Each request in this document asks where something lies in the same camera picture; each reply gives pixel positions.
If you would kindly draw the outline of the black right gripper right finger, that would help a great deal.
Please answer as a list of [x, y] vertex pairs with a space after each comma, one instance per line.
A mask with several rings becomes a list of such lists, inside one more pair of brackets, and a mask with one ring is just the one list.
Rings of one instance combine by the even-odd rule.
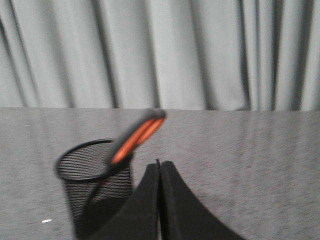
[[171, 161], [160, 166], [160, 226], [163, 240], [242, 240], [194, 195]]

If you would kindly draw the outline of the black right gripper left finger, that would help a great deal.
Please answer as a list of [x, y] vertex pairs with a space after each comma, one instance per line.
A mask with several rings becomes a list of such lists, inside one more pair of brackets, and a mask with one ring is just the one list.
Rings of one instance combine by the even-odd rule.
[[160, 168], [148, 164], [136, 190], [90, 240], [156, 240]]

